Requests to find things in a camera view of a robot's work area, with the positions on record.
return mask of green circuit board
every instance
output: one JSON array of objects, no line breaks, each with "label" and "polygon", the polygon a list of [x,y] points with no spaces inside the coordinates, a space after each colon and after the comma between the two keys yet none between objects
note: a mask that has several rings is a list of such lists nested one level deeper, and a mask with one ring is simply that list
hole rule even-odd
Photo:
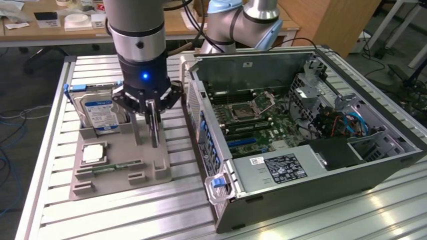
[{"label": "green circuit board", "polygon": [[[233,158],[293,148],[304,141],[284,101],[263,90],[255,92],[255,96],[248,101],[213,105]],[[253,140],[256,142],[232,146]]]}]

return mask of blue hard drive label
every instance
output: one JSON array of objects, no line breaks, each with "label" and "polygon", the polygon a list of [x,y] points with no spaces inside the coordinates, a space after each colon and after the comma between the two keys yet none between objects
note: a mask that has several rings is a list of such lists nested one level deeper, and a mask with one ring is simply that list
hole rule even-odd
[{"label": "blue hard drive label", "polygon": [[276,184],[307,177],[303,166],[293,154],[264,159],[264,163]]},{"label": "blue hard drive label", "polygon": [[118,127],[117,115],[113,110],[113,101],[90,101],[84,103],[88,118],[93,128],[109,132]]}]

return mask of metal table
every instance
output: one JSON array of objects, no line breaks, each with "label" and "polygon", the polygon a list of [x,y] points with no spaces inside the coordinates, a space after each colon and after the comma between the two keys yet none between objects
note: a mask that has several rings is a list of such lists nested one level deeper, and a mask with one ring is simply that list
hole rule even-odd
[{"label": "metal table", "polygon": [[[385,95],[340,57],[332,56],[332,59],[397,119],[427,141],[427,130],[407,121],[411,116],[392,102],[384,101]],[[180,78],[180,72],[183,76],[187,75],[180,68],[179,56],[171,57],[168,74],[172,80]],[[328,76],[329,82],[341,93],[352,91],[332,72]],[[62,85],[120,79],[121,71],[114,55],[82,56],[77,57],[76,61],[64,63],[16,239],[380,240],[427,237],[424,159],[367,192],[229,233],[216,234],[180,104],[161,115],[172,181],[69,201],[80,121],[73,106],[62,96]]]}]

